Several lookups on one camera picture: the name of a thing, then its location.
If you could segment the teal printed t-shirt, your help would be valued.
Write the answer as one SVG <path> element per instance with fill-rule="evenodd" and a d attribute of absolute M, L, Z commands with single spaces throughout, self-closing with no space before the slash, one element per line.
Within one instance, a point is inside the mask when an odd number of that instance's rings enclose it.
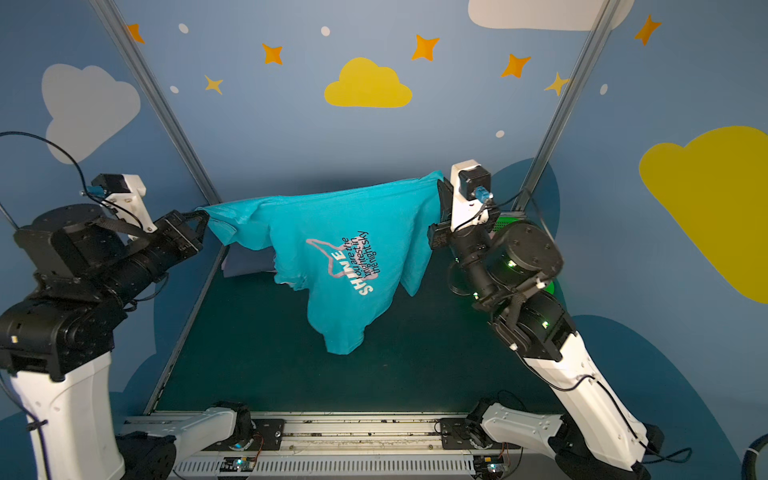
<path fill-rule="evenodd" d="M 440 219 L 435 171 L 351 190 L 274 196 L 206 207 L 225 245 L 275 251 L 275 281 L 309 293 L 307 317 L 331 354 L 347 355 L 391 305 L 397 288 L 415 295 Z"/>

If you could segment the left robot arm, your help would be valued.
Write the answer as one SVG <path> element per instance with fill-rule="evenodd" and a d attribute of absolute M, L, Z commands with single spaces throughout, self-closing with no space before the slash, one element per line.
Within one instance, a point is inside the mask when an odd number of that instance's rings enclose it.
<path fill-rule="evenodd" d="M 2 389 L 26 415 L 42 479 L 165 479 L 214 444 L 243 448 L 250 411 L 220 402 L 167 427 L 118 435 L 109 396 L 115 329 L 202 247 L 204 211 L 172 211 L 152 232 L 93 205 L 60 207 L 16 231 L 36 289 L 1 317 Z"/>

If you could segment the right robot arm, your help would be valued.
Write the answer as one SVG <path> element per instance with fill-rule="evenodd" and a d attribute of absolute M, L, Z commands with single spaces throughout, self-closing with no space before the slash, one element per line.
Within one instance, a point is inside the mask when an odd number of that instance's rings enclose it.
<path fill-rule="evenodd" d="M 473 445 L 545 455 L 571 479 L 650 478 L 644 460 L 658 454 L 664 435 L 617 398 L 571 315 L 548 292 L 564 259 L 546 225 L 520 216 L 497 229 L 500 208 L 485 187 L 465 194 L 443 179 L 437 191 L 431 247 L 451 249 L 474 308 L 488 314 L 495 334 L 565 409 L 537 414 L 483 399 L 465 419 Z"/>

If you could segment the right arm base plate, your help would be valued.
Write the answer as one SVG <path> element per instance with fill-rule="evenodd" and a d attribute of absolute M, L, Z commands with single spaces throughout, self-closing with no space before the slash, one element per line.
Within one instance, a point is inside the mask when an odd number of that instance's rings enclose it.
<path fill-rule="evenodd" d="M 521 447 L 513 443 L 494 441 L 480 426 L 466 418 L 444 417 L 433 425 L 443 450 L 519 451 Z"/>

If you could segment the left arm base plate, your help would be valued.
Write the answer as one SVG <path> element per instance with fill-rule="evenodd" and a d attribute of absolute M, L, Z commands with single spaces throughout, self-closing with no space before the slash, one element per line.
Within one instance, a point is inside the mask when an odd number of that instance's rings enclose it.
<path fill-rule="evenodd" d="M 205 451 L 264 452 L 280 450 L 285 428 L 284 419 L 253 418 L 251 424 L 250 439 L 240 443 L 233 443 L 229 440 L 219 441 L 205 448 Z"/>

